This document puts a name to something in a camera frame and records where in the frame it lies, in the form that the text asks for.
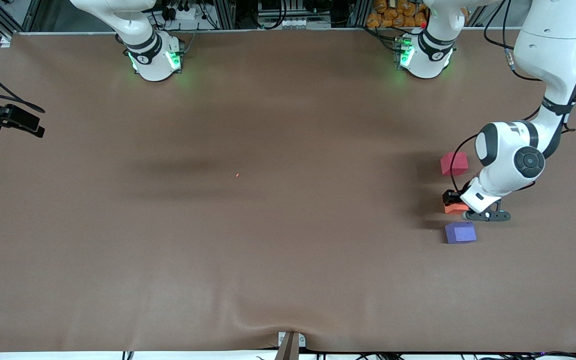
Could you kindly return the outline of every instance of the red cube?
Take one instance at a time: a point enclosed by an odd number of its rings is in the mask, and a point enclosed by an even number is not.
[[[445,176],[450,176],[450,162],[453,161],[454,152],[446,153],[441,158],[441,173]],[[458,152],[454,156],[454,162],[452,163],[452,175],[462,175],[468,170],[468,159],[466,158],[465,152]]]

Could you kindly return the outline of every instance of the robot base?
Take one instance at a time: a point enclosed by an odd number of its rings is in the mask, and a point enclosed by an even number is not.
[[[185,43],[164,31],[157,32],[162,39],[161,50],[149,64],[142,64],[132,59],[135,74],[149,82],[161,82],[173,74],[180,74],[184,62]]]
[[[395,54],[398,68],[407,70],[411,75],[420,79],[432,79],[448,66],[453,50],[443,56],[439,61],[431,61],[428,55],[420,49],[418,34],[405,34],[402,38],[409,39],[410,44],[402,44],[402,54]]]

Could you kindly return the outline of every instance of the orange cube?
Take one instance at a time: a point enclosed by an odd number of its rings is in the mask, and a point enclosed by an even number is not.
[[[468,210],[470,210],[470,207],[462,202],[443,206],[443,211],[448,215],[461,215],[462,212],[467,212]]]

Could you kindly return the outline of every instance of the robot logo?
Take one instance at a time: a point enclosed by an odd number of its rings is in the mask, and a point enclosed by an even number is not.
[[[140,64],[148,64],[148,63],[150,62],[150,59],[148,59],[147,56],[138,55],[138,56],[137,56],[137,61],[138,61]]]

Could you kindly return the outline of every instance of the purple cube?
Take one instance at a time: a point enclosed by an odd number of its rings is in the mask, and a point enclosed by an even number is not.
[[[448,244],[466,244],[477,241],[475,224],[468,222],[453,222],[446,225]]]

